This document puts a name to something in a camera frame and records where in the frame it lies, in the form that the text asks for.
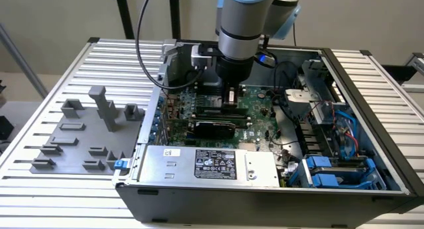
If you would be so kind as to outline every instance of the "warning label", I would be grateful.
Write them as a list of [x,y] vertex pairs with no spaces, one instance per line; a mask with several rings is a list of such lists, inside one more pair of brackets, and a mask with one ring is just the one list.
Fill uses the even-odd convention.
[[195,177],[237,179],[235,151],[196,150]]

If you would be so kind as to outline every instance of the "motherboard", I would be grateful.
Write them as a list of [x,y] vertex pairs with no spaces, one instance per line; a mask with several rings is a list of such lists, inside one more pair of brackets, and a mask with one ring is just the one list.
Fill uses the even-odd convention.
[[244,86],[239,95],[237,109],[247,114],[235,119],[213,119],[213,122],[235,123],[236,128],[231,139],[200,139],[191,126],[197,120],[199,108],[219,108],[220,95],[207,95],[204,91],[185,88],[169,95],[169,145],[209,148],[245,149],[269,151],[269,137],[277,130],[276,114],[272,108],[275,93],[264,87]]

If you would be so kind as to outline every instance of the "aluminum profile table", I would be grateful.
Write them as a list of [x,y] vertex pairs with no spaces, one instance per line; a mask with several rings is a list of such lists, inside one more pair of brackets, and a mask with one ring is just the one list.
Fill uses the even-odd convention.
[[[424,54],[413,53],[405,63],[405,66],[412,66],[417,70],[416,74],[424,76]],[[405,82],[401,87],[408,93],[424,93],[424,84],[411,84]]]
[[[155,75],[161,64],[161,42],[140,43],[140,50],[148,70]],[[407,96],[393,89],[381,67],[371,57],[359,51],[339,51],[335,54],[345,67],[355,84],[376,111],[393,139],[424,178],[424,152],[409,146],[397,135],[412,130],[424,134],[419,124],[420,116],[413,115]],[[111,178],[105,175],[32,174],[31,161],[39,155],[39,147],[47,142],[63,116],[60,106],[67,98],[80,99],[84,106],[93,106],[87,93],[92,85],[107,87],[107,99],[117,107],[137,103],[147,109],[152,83],[143,74],[135,54],[132,40],[100,39],[88,43],[59,80],[48,97],[23,127],[8,150],[0,158],[0,227],[8,228],[184,228],[184,225],[141,224],[115,191]],[[393,105],[379,107],[387,100]],[[403,128],[409,120],[411,127]],[[385,214],[360,229],[421,229],[424,227],[424,206],[407,214]],[[191,228],[245,228],[225,226],[197,226]]]

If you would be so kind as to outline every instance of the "metal bracket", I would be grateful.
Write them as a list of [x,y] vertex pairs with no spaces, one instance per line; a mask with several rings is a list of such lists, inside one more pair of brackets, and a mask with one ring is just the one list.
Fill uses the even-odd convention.
[[320,101],[319,96],[315,93],[311,93],[299,89],[287,89],[285,90],[287,98],[292,102],[309,103],[312,101]]

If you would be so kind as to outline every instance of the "blue cable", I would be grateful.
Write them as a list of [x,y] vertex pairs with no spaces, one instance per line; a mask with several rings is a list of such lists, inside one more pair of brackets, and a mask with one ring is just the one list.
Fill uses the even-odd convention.
[[[357,128],[356,128],[357,123],[356,123],[356,119],[355,119],[353,117],[351,117],[345,112],[340,111],[340,110],[336,110],[336,111],[335,111],[335,114],[341,115],[343,117],[348,118],[348,119],[352,121],[352,123],[353,123],[352,136],[356,137],[356,136],[357,136]],[[353,150],[351,151],[351,154],[349,154],[349,155],[353,156],[353,155],[355,155],[355,152],[356,152],[356,146],[353,146]]]

